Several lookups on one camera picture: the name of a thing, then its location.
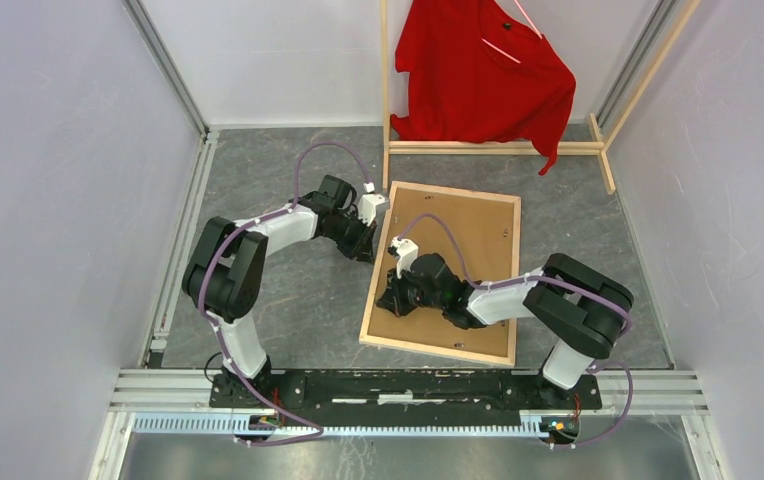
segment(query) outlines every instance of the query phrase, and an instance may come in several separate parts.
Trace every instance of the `red shirt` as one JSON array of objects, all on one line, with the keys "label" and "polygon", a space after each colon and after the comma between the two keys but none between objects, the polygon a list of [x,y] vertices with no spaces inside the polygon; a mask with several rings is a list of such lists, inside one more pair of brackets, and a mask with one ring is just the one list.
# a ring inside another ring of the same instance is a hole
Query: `red shirt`
[{"label": "red shirt", "polygon": [[548,158],[541,175],[556,162],[576,79],[546,37],[539,38],[494,0],[414,0],[395,66],[410,73],[409,115],[391,115],[400,139],[525,138]]}]

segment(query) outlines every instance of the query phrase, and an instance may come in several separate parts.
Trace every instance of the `white wall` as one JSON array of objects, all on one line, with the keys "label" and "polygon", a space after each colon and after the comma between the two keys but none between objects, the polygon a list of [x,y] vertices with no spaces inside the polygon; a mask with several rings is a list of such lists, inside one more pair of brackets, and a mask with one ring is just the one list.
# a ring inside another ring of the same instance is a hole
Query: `white wall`
[{"label": "white wall", "polygon": [[197,134],[120,1],[0,1],[0,478],[85,478]]},{"label": "white wall", "polygon": [[676,357],[764,478],[764,2],[701,3],[611,157]]},{"label": "white wall", "polygon": [[[381,122],[378,0],[145,0],[211,124]],[[512,0],[499,0],[523,18]],[[573,118],[599,109],[655,0],[522,1],[577,77]],[[411,0],[388,1],[391,105],[405,112],[393,54]]]}]

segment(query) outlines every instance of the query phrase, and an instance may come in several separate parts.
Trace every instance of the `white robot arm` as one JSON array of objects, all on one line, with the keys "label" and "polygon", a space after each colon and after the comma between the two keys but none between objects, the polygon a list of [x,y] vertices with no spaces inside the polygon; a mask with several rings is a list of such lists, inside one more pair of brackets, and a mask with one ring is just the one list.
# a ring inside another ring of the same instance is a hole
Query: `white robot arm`
[{"label": "white robot arm", "polygon": [[625,287],[564,254],[518,278],[478,283],[460,280],[437,253],[419,255],[411,240],[394,237],[388,251],[397,265],[377,306],[396,316],[419,307],[440,309],[463,329],[537,318],[559,337],[541,374],[564,390],[595,359],[609,357],[634,301]]},{"label": "white robot arm", "polygon": [[[352,201],[347,204],[350,194]],[[218,264],[206,292],[207,313],[216,320],[213,327],[222,333],[218,338],[248,378],[255,377],[267,361],[251,313],[258,298],[264,260],[290,245],[324,236],[334,240],[338,250],[347,258],[372,261],[371,242],[376,218],[387,208],[388,200],[368,192],[358,199],[357,205],[354,201],[352,186],[327,175],[316,192],[304,196],[284,215],[264,221],[242,219],[234,222],[215,217],[203,229],[182,285],[194,303],[217,247],[235,229],[250,221],[255,223],[224,254],[234,257],[231,265]]]}]

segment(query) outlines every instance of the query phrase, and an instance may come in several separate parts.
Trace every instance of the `wooden board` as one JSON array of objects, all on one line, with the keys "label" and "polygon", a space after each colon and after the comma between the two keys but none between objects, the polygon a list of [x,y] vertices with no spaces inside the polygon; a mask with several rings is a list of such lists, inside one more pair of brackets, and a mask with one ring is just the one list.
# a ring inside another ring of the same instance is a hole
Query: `wooden board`
[{"label": "wooden board", "polygon": [[[424,212],[450,227],[474,280],[503,280],[518,275],[520,197],[448,187],[394,182],[391,208],[385,215],[365,305],[359,341],[474,362],[514,366],[517,321],[510,319],[482,329],[462,330],[439,310],[421,308],[401,318],[376,306],[386,274],[396,260],[386,252],[391,239]],[[458,257],[443,229],[423,219],[408,234],[420,254],[437,252],[464,278]]]}]

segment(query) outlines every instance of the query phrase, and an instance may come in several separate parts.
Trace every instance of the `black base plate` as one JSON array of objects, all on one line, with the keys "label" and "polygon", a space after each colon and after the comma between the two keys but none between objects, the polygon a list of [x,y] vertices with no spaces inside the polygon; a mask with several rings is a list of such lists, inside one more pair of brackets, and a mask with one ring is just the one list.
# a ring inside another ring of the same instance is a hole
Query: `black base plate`
[{"label": "black base plate", "polygon": [[[603,407],[593,375],[583,375],[569,392],[515,370],[273,370],[254,384],[289,411],[329,427],[514,426],[520,410],[574,410],[575,394],[584,410]],[[409,394],[437,403],[403,403]],[[214,378],[209,406],[262,405],[224,372]]]}]

